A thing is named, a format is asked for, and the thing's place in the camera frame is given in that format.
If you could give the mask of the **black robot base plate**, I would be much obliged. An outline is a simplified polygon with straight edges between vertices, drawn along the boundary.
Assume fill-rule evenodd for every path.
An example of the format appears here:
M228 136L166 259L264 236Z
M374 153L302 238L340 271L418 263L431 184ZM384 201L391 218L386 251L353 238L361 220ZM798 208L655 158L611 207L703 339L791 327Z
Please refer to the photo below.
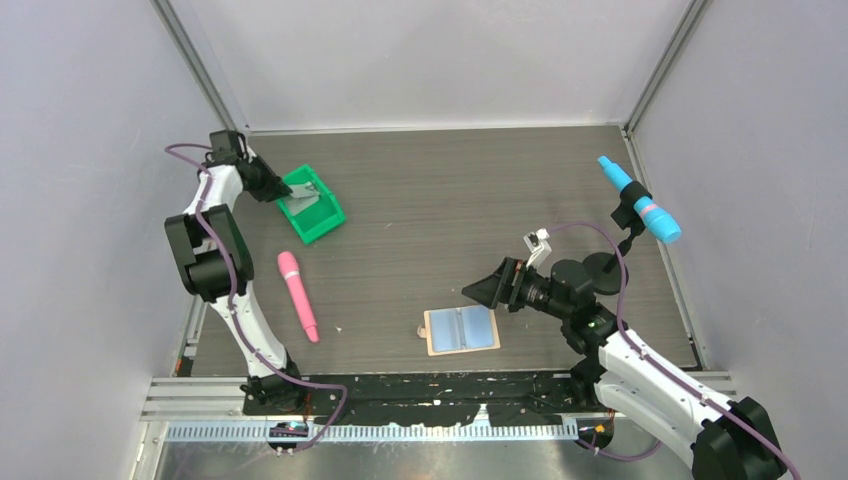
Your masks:
M496 427L546 426L565 414L594 414L610 430L612 410L576 395L565 371L315 375L300 384L276 375L245 380L248 416L301 416L319 425L451 427L484 411Z

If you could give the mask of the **beige card holder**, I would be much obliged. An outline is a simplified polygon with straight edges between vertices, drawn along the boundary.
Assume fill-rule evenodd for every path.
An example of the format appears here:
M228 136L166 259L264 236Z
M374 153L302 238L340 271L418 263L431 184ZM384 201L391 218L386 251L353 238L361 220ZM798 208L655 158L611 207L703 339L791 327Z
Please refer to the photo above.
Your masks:
M495 312L473 305L427 310L416 335L429 356L496 350L501 347Z

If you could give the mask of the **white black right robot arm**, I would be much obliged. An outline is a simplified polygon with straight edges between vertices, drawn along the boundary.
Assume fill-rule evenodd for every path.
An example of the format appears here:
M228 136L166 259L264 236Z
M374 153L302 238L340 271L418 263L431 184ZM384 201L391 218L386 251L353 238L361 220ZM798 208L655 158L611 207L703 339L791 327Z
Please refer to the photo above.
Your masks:
M584 410L624 414L672 450L695 479L779 479L788 473L768 413L750 397L735 401L665 360L595 296L584 266L561 260L545 277L506 257L495 272L462 289L494 309L524 307L561 321L582 360L568 389Z

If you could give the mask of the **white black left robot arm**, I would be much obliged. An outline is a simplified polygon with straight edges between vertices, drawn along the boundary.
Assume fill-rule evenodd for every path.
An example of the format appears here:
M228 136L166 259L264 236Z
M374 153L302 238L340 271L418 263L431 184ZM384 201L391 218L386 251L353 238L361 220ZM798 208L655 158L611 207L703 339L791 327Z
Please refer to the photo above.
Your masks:
M293 414L305 405L307 389L258 304L253 260L232 212L243 193L273 202L292 190L243 133L219 130L209 140L202 161L182 154L182 143L165 149L196 168L199 181L184 212L166 219L165 233L184 287L218 313L245 358L248 373L240 389L247 401Z

